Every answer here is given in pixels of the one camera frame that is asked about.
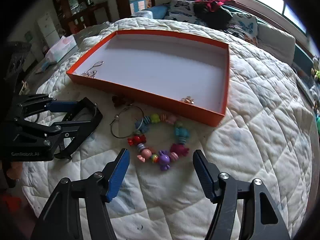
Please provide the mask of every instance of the beaded bracelet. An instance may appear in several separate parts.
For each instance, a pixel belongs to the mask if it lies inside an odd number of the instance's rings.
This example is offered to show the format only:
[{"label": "beaded bracelet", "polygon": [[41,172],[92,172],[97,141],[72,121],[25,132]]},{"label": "beaded bracelet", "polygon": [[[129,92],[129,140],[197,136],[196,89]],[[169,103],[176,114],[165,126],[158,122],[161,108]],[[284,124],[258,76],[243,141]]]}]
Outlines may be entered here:
[{"label": "beaded bracelet", "polygon": [[[150,124],[156,124],[159,122],[167,122],[168,124],[175,126],[175,135],[177,137],[177,144],[172,144],[170,151],[161,150],[158,155],[151,147],[146,147],[145,143],[147,139],[142,133],[146,133],[149,130]],[[137,158],[145,162],[151,159],[152,163],[158,163],[160,165],[161,171],[166,171],[170,168],[169,163],[178,160],[179,156],[187,156],[189,153],[189,148],[185,148],[185,143],[189,138],[189,132],[186,128],[183,128],[181,121],[177,120],[175,115],[166,114],[152,114],[150,116],[144,116],[142,120],[135,122],[135,136],[128,138],[128,143],[130,146],[135,145],[139,151]]]}]

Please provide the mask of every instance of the cardboard box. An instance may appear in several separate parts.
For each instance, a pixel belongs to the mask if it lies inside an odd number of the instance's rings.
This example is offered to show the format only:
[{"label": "cardboard box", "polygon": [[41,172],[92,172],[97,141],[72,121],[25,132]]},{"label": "cardboard box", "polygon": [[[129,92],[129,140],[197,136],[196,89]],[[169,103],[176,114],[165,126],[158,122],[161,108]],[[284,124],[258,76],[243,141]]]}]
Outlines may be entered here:
[{"label": "cardboard box", "polygon": [[[104,63],[92,69],[95,78],[81,75],[98,61]],[[173,31],[115,31],[67,74],[73,82],[217,126],[227,105],[229,46]],[[180,101],[187,96],[193,105]]]}]

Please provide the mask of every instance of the pink garment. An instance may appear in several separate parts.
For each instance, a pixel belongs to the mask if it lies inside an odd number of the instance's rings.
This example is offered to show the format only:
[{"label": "pink garment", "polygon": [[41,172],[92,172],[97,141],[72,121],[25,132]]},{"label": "pink garment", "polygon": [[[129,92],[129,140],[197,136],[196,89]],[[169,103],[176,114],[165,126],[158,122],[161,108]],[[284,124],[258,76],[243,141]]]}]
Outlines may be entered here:
[{"label": "pink garment", "polygon": [[236,0],[196,0],[196,3],[206,3],[208,11],[215,12],[223,4],[235,4]]}]

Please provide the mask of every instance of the bed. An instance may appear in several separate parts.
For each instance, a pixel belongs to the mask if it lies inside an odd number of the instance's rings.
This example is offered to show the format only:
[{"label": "bed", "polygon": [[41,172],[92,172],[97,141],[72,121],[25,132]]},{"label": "bed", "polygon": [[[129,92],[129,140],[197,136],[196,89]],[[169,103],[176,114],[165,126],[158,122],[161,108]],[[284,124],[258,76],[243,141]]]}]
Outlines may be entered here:
[{"label": "bed", "polygon": [[[115,30],[157,29],[201,35],[230,45],[230,83],[226,116],[218,127],[181,118],[190,131],[190,152],[200,149],[209,162],[239,180],[263,180],[289,234],[293,236],[306,212],[312,176],[310,127],[313,114],[303,104],[292,69],[268,52],[230,34],[172,20],[128,18],[83,40],[78,52],[66,60],[37,93],[58,100],[88,97],[103,114],[98,128],[72,155],[72,160],[24,163],[22,190],[39,216],[50,193],[63,177],[85,179],[115,159],[121,148],[130,150],[131,162],[118,196],[107,204],[118,239],[204,239],[215,206],[205,198],[192,165],[192,154],[179,159],[167,172],[140,163],[125,139],[116,139],[109,124],[118,109],[112,95],[80,86],[66,75],[88,49]],[[146,114],[161,110],[137,103]],[[41,113],[39,123],[50,125],[62,114]],[[129,120],[117,129],[126,132]],[[173,143],[167,126],[148,132],[148,143],[168,148]],[[238,202],[232,239],[237,239],[242,217]],[[90,239],[84,200],[80,201],[84,239]]]}]

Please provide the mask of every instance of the green window frame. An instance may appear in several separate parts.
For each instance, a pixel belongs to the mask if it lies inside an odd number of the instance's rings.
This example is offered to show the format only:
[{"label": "green window frame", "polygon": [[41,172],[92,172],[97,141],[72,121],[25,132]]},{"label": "green window frame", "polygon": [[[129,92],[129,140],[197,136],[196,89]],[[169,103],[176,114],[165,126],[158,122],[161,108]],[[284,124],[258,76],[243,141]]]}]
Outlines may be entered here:
[{"label": "green window frame", "polygon": [[297,26],[292,20],[290,20],[288,17],[286,17],[286,16],[284,15],[284,10],[285,10],[286,6],[288,6],[288,5],[285,3],[285,1],[284,1],[284,3],[283,3],[282,13],[277,12],[276,10],[274,10],[273,8],[271,8],[270,6],[266,5],[265,3],[263,3],[263,2],[261,2],[261,1],[259,1],[259,0],[254,0],[254,1],[256,1],[256,2],[258,2],[258,3],[261,3],[261,4],[263,4],[264,6],[268,7],[270,10],[274,11],[275,13],[280,14],[283,18],[285,18],[285,19],[286,19],[287,21],[289,21],[292,25],[294,25],[300,32],[302,32],[305,36],[308,36],[308,30],[307,30],[307,29],[306,29],[306,32],[304,32],[304,31],[303,31],[299,26]]}]

